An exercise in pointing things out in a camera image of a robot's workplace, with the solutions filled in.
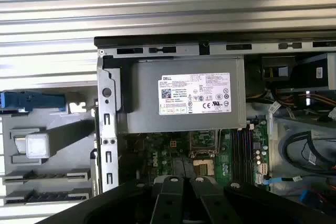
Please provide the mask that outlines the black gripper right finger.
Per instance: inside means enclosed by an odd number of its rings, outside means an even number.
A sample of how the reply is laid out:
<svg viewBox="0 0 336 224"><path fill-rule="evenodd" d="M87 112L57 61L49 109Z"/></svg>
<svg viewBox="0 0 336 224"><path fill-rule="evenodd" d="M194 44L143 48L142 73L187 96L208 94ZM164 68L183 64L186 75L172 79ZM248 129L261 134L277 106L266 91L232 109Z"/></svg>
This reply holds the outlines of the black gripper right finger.
<svg viewBox="0 0 336 224"><path fill-rule="evenodd" d="M226 187L207 177L190 180L210 223L335 223L335 217L251 184Z"/></svg>

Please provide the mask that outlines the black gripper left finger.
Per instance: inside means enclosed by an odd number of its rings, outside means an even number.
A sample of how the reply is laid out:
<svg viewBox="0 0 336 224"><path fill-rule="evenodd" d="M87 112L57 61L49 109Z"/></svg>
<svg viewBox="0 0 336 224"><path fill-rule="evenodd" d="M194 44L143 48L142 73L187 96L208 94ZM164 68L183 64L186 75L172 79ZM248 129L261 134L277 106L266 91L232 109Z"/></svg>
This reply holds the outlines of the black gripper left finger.
<svg viewBox="0 0 336 224"><path fill-rule="evenodd" d="M42 223L181 223L184 180L132 180L54 214Z"/></svg>

